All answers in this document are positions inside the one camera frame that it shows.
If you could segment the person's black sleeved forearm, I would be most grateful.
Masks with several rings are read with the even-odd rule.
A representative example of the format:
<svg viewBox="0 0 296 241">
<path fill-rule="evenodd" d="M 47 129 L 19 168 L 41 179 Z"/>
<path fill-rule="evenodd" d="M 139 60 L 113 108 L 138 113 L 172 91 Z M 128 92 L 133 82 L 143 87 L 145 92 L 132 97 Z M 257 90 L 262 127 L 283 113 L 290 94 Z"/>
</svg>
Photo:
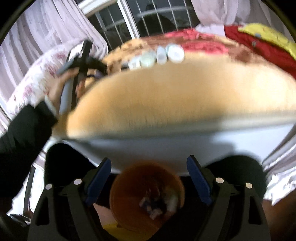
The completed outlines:
<svg viewBox="0 0 296 241">
<path fill-rule="evenodd" d="M 57 119 L 45 101 L 25 106 L 1 137 L 1 213 L 6 214 Z"/>
</svg>

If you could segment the person's left hand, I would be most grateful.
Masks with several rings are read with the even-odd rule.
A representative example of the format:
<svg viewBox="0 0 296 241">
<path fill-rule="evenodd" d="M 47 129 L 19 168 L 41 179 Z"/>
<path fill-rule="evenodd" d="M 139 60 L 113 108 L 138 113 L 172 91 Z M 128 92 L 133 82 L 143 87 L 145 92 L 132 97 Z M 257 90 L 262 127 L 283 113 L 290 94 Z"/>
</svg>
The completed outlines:
<svg viewBox="0 0 296 241">
<path fill-rule="evenodd" d="M 67 70 L 57 78 L 53 86 L 49 89 L 48 94 L 45 96 L 45 103 L 54 116 L 59 114 L 62 92 L 66 82 L 76 77 L 78 73 L 79 68 Z"/>
</svg>

